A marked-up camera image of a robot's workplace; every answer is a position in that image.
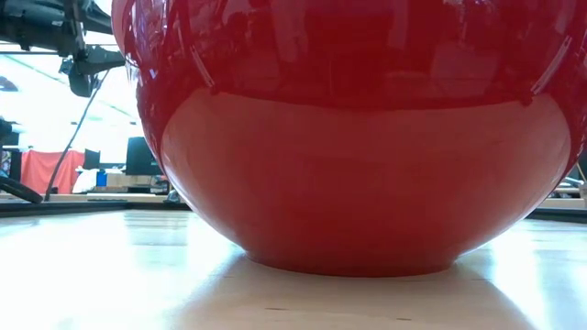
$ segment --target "red ceramic pot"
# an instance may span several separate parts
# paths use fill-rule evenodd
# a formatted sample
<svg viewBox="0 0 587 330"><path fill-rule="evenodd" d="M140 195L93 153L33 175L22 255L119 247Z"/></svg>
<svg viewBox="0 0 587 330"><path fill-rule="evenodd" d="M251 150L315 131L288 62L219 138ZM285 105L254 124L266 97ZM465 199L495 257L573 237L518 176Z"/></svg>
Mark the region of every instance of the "red ceramic pot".
<svg viewBox="0 0 587 330"><path fill-rule="evenodd" d="M115 3L173 186L286 270L443 270L530 213L585 141L587 3Z"/></svg>

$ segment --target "computer monitor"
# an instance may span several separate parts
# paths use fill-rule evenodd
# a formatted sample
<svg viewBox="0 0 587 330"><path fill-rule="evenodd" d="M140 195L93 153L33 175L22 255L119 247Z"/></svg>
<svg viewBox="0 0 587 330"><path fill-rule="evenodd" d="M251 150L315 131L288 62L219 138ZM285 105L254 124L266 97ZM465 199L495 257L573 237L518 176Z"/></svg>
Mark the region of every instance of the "computer monitor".
<svg viewBox="0 0 587 330"><path fill-rule="evenodd" d="M127 148L127 175L162 175L144 137L131 137Z"/></svg>

